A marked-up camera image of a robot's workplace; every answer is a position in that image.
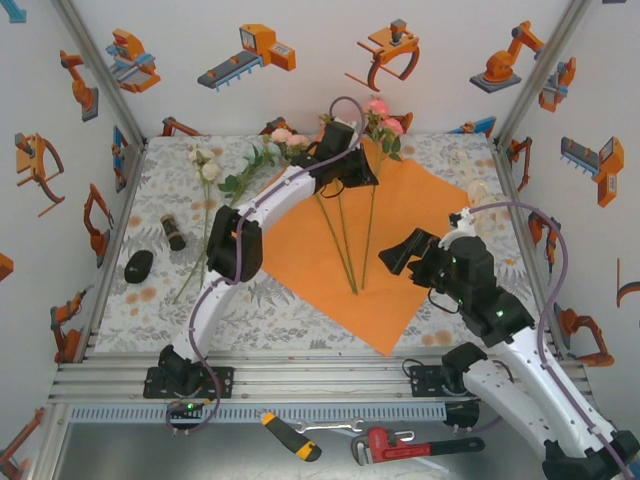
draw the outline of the screwdriver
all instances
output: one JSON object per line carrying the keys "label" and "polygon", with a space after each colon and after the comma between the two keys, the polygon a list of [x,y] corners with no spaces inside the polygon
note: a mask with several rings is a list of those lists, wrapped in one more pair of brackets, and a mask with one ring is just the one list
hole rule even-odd
{"label": "screwdriver", "polygon": [[290,452],[295,453],[305,462],[315,462],[322,450],[314,442],[303,434],[296,432],[292,427],[280,420],[272,412],[264,412],[260,415],[260,421],[269,429],[282,445]]}

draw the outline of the cylindrical object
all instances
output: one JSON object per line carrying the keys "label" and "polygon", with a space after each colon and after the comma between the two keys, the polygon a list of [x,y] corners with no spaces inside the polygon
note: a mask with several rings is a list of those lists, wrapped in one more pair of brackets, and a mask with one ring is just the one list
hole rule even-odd
{"label": "cylindrical object", "polygon": [[164,228],[164,233],[167,236],[167,240],[169,240],[169,246],[171,250],[174,252],[179,252],[184,247],[187,246],[187,242],[184,240],[182,233],[178,230],[178,226],[176,225],[176,219],[173,218],[173,215],[165,215],[160,221],[162,222],[162,228]]}
{"label": "cylindrical object", "polygon": [[267,412],[261,418],[262,424],[284,445],[290,452],[295,453],[305,462],[314,462],[322,454],[322,450],[315,443],[301,433],[296,432],[273,413]]}

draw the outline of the pink rose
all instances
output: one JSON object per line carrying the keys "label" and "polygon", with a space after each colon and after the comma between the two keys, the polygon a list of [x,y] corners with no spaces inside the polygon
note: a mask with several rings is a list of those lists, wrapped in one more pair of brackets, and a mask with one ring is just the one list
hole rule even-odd
{"label": "pink rose", "polygon": [[371,112],[374,115],[380,115],[382,118],[389,116],[389,107],[379,98],[369,100],[364,106],[365,112]]}
{"label": "pink rose", "polygon": [[402,129],[402,125],[395,118],[386,118],[381,123],[382,128],[386,128],[387,130],[391,130],[394,135],[402,135],[404,130]]}
{"label": "pink rose", "polygon": [[291,132],[286,128],[276,128],[271,132],[271,140],[276,143],[284,143],[291,136]]}
{"label": "pink rose", "polygon": [[309,139],[304,135],[291,135],[287,138],[288,147],[295,147],[297,145],[309,145]]}

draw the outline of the white wall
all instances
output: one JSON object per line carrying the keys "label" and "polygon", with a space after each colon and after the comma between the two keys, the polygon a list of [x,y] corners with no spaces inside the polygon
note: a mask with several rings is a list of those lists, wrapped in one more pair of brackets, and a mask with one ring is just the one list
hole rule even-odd
{"label": "white wall", "polygon": [[[71,92],[71,76],[60,65],[59,50],[78,53],[51,2],[20,0],[25,24],[9,24],[0,15],[2,91],[0,92],[0,252],[15,263],[15,271],[0,283],[0,448],[3,448],[47,399],[55,372],[56,351],[49,328],[49,310],[63,305],[87,284],[94,289],[73,320],[80,327],[90,316],[102,270],[96,269],[82,216],[89,183],[102,192],[116,218],[125,191],[116,195],[111,142],[116,117],[104,95],[99,115],[83,123],[80,105]],[[91,73],[78,68],[88,86]],[[26,173],[16,174],[14,134],[35,132],[57,149],[65,172],[50,182],[65,200],[42,218],[49,201],[35,182],[17,187]],[[48,173],[53,160],[45,155]],[[107,224],[98,208],[96,227]]]}
{"label": "white wall", "polygon": [[[531,180],[521,198],[556,217],[568,243],[569,274],[559,304],[591,315],[616,359],[609,368],[587,368],[596,402],[620,428],[640,436],[640,293],[627,295],[621,308],[616,307],[616,259],[622,262],[623,284],[640,280],[638,25],[638,2],[594,2],[561,58],[577,60],[569,96],[555,114],[533,106],[516,139],[527,135],[533,139]],[[625,166],[618,174],[617,198],[607,207],[598,206],[597,185],[590,175],[560,159],[563,136],[596,152],[611,136],[619,138]],[[521,168],[514,168],[516,181]],[[546,269],[546,262],[540,260]],[[595,349],[587,332],[572,338],[572,353]]]}
{"label": "white wall", "polygon": [[[356,42],[366,41],[397,18],[420,37],[421,58],[404,82],[378,73],[381,94],[393,110],[413,111],[415,132],[449,131],[490,115],[500,122],[524,80],[487,94],[470,84],[469,77],[483,72],[487,59],[508,47],[511,29],[522,21],[530,20],[532,31],[547,41],[567,3],[251,0],[221,6],[208,0],[74,0],[108,65],[111,57],[104,48],[112,42],[115,28],[136,35],[156,57],[162,81],[143,93],[124,92],[146,136],[158,135],[162,119],[169,115],[202,133],[255,133],[278,115],[300,130],[315,131],[316,115],[335,97],[352,95],[366,101],[374,93],[344,72],[366,78],[371,54]],[[274,29],[280,42],[295,49],[297,68],[258,69],[219,92],[199,85],[200,75],[241,50],[238,28],[245,23]],[[525,48],[515,71],[526,79],[534,64],[533,53]]]}

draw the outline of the small cylinder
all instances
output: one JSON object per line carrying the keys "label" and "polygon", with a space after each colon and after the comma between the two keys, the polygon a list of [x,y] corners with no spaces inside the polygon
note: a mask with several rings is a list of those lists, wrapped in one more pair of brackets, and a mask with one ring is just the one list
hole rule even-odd
{"label": "small cylinder", "polygon": [[164,228],[164,233],[167,236],[167,240],[169,240],[169,246],[171,250],[174,252],[179,252],[187,246],[187,242],[184,240],[182,233],[178,230],[178,226],[176,225],[176,219],[173,218],[173,215],[165,215],[160,221],[162,222],[162,228]]}

